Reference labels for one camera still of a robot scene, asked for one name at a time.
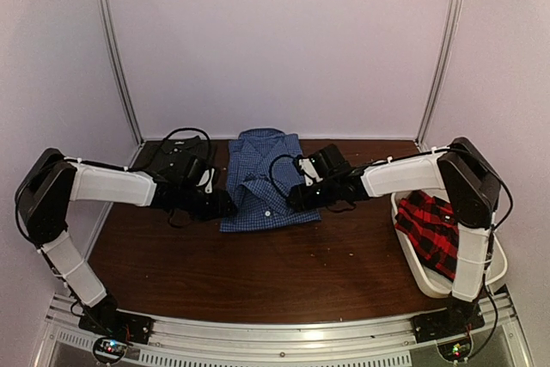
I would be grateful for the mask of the blue plaid long sleeve shirt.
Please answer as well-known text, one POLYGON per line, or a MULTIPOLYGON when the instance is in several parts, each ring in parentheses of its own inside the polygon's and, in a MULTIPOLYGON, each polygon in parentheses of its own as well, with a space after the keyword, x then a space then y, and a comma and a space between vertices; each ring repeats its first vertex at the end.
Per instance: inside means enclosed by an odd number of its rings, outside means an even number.
POLYGON ((303 153, 299 137, 274 128, 241 132, 229 142, 226 189, 237 213, 222 220, 222 233, 277 229, 318 222, 317 210, 295 212, 286 202, 290 189, 304 182, 292 160, 303 153))

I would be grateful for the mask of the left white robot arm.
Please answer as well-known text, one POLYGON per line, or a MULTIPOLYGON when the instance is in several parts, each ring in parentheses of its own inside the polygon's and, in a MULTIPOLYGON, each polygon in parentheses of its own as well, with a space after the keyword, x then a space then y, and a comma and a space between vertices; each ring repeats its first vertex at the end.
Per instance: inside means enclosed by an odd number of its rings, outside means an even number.
POLYGON ((81 203, 123 204, 174 213, 205 222, 236 214, 229 193, 217 187, 219 170, 205 150, 154 150, 130 167, 44 150, 15 196, 19 224, 31 244, 86 307, 106 336, 123 329, 123 316, 108 304, 107 287, 70 234, 81 203))

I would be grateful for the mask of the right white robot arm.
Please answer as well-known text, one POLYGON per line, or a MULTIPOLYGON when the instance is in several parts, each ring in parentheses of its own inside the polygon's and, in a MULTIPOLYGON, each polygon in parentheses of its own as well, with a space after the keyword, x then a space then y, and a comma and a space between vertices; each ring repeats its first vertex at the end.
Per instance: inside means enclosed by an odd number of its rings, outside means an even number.
POLYGON ((450 294, 459 299, 441 314, 446 333, 459 333, 474 318, 472 302, 485 284, 492 261, 490 252, 498 199, 504 183, 465 137, 451 144, 401 158, 388 157, 352 166, 338 147, 330 144, 308 157, 293 162, 305 181, 286 195, 293 211, 310 211, 345 201, 380 198, 394 193, 438 190, 444 192, 458 229, 455 279, 450 294))

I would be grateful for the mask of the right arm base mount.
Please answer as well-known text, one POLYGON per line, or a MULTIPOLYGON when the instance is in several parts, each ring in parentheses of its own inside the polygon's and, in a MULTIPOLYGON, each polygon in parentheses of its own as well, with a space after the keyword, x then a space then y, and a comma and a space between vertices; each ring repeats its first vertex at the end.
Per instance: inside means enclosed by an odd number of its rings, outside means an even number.
POLYGON ((484 326, 484 317, 475 303, 450 303, 445 309, 412 318, 416 342, 435 340, 439 354, 452 363, 467 360, 474 349, 471 333, 484 326))

